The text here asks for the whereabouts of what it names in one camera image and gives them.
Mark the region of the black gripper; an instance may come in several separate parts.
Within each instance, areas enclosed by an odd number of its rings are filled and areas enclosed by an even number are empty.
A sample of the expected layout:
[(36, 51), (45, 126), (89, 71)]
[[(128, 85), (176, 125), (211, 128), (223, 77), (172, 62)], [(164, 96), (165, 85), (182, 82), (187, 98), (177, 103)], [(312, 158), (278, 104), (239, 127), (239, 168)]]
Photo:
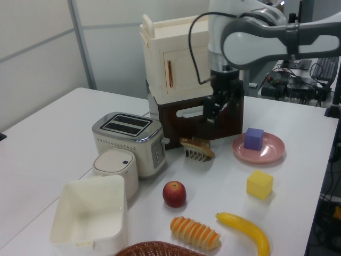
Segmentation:
[(239, 70), (210, 71), (213, 79), (210, 83), (213, 95), (207, 96), (203, 101), (203, 117), (218, 126), (218, 115), (221, 107), (216, 100), (229, 97), (229, 108), (231, 115), (237, 115), (243, 99), (243, 82), (239, 79)]

